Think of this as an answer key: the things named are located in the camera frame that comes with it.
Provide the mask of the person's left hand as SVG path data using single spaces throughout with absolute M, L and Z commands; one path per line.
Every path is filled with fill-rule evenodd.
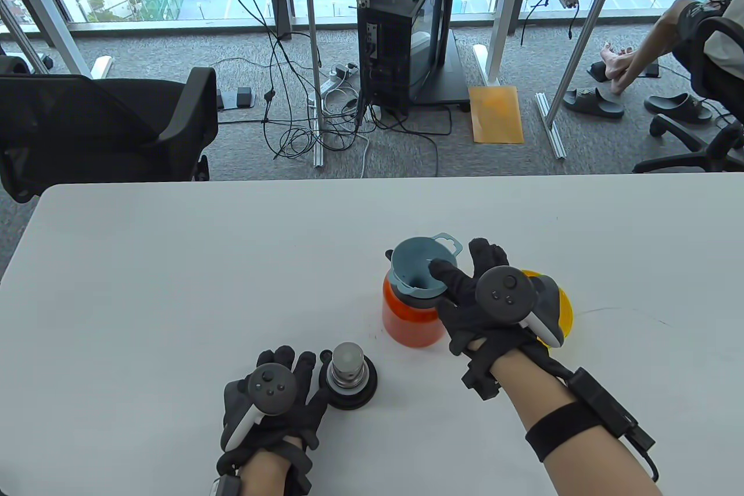
M 311 394 L 316 355 L 289 345 L 260 353 L 255 369 L 223 390 L 221 456 L 213 495 L 306 495 L 327 390 Z

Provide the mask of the person's right hand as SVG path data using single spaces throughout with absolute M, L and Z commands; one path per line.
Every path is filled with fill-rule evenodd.
M 449 350 L 452 355 L 470 358 L 463 384 L 487 401 L 500 390 L 491 366 L 508 352 L 534 344 L 536 337 L 519 325 L 499 325 L 476 300 L 476 286 L 481 276 L 492 268 L 508 264 L 504 249 L 486 238 L 474 238 L 468 249 L 474 264 L 473 276 L 444 259 L 431 260 L 428 269 L 433 278 L 446 286 L 436 309 L 450 337 Z

